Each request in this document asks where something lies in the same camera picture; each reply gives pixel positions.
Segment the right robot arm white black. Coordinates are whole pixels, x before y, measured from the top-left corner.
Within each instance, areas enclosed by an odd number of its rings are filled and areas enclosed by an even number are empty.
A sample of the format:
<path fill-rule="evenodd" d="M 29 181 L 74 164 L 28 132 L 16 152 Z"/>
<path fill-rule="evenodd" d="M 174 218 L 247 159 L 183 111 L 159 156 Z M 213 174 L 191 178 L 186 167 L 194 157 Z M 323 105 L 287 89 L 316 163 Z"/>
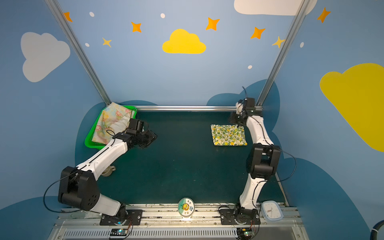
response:
<path fill-rule="evenodd" d="M 283 152 L 269 138 L 255 99 L 245 96 L 236 103 L 236 112 L 231 114 L 231 122 L 248 128 L 253 142 L 246 161 L 247 182 L 234 210 L 234 218 L 239 225 L 260 223 L 257 200 L 264 185 L 275 175 Z"/>

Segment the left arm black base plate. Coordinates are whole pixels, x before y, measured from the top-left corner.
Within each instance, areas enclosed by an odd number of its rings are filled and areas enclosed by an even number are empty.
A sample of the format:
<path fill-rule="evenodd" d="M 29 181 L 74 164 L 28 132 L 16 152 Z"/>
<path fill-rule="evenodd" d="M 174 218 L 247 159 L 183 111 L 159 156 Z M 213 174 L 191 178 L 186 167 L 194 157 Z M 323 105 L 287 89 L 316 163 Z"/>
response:
<path fill-rule="evenodd" d="M 115 216 L 102 215 L 100 226 L 138 226 L 142 219 L 142 210 L 124 210 Z"/>

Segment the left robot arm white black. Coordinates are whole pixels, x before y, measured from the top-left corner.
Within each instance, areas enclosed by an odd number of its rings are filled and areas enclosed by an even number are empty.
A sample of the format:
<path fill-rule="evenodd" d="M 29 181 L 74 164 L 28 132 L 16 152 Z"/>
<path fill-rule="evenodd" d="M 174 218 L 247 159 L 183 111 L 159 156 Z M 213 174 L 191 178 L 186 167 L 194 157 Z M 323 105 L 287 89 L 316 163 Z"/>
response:
<path fill-rule="evenodd" d="M 120 156 L 132 148 L 147 148 L 158 136 L 147 122 L 138 119 L 131 119 L 122 132 L 107 130 L 107 133 L 112 139 L 105 147 L 75 168 L 62 170 L 57 181 L 60 184 L 58 201 L 79 210 L 99 213 L 109 218 L 111 225 L 122 226 L 129 220 L 126 205 L 102 195 L 97 181 Z"/>

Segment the lemon print skirt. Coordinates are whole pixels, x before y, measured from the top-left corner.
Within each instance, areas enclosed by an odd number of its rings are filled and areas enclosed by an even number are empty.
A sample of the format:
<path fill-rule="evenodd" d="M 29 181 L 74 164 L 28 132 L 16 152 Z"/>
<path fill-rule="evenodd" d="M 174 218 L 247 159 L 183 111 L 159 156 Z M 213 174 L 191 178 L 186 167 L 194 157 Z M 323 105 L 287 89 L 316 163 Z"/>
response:
<path fill-rule="evenodd" d="M 247 146 L 245 129 L 237 125 L 211 125 L 215 146 Z"/>

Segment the pastel floral skirt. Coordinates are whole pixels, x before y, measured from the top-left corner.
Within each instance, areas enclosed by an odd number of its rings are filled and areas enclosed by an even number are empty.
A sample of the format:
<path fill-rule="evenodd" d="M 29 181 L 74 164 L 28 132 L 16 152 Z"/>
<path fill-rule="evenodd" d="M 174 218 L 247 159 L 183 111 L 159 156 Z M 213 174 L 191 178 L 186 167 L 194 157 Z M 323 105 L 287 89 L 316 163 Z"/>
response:
<path fill-rule="evenodd" d="M 92 132 L 91 142 L 97 144 L 108 144 L 112 134 L 125 130 L 131 119 L 136 117 L 136 108 L 129 109 L 116 103 L 111 103 L 102 112 L 96 121 Z"/>

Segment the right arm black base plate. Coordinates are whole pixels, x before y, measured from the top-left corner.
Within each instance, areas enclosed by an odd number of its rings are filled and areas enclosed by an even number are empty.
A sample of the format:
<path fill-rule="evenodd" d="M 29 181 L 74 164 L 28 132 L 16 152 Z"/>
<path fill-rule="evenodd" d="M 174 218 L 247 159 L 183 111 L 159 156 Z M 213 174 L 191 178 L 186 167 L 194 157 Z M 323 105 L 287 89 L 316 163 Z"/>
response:
<path fill-rule="evenodd" d="M 220 209 L 219 210 L 222 225 L 259 225 L 261 223 L 260 215 L 256 209 Z"/>

